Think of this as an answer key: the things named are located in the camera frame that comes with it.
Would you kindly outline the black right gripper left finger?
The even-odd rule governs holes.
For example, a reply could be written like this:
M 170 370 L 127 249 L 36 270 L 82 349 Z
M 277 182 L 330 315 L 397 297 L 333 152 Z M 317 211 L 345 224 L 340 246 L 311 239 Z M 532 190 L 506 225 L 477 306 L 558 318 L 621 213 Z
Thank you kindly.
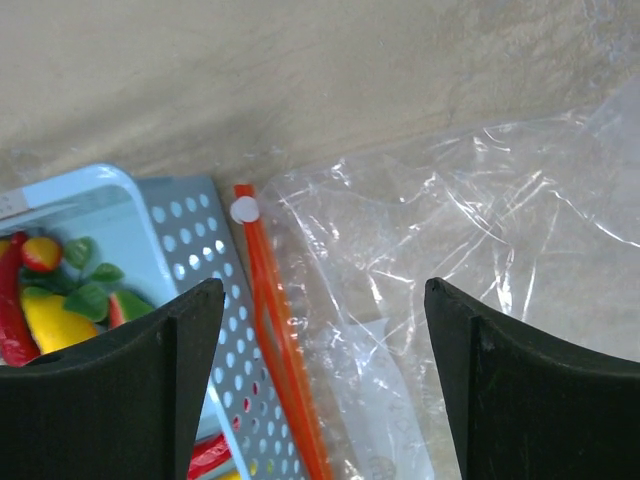
M 148 315 L 1 370 L 5 479 L 183 479 L 222 323 L 205 280 Z

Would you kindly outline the watermelon slice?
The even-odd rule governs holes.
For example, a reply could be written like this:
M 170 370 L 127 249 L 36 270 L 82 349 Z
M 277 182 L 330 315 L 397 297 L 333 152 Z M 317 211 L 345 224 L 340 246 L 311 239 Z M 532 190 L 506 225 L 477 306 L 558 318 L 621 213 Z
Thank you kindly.
M 131 291 L 115 291 L 109 295 L 109 328 L 141 318 L 153 310 L 150 304 Z

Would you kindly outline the clear bag with orange zipper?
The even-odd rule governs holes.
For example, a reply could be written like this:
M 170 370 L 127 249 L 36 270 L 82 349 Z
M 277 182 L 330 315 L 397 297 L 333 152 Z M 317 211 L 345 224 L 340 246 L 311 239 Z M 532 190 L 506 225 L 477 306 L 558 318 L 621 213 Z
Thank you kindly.
M 639 365 L 639 81 L 235 189 L 258 331 L 336 479 L 461 476 L 424 308 L 441 278 Z

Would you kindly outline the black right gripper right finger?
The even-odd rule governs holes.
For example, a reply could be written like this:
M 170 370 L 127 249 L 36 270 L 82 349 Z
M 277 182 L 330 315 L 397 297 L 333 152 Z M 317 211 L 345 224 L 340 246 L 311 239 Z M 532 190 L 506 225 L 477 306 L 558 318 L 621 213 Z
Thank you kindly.
M 639 365 L 557 338 L 441 278 L 424 308 L 464 479 L 636 479 Z

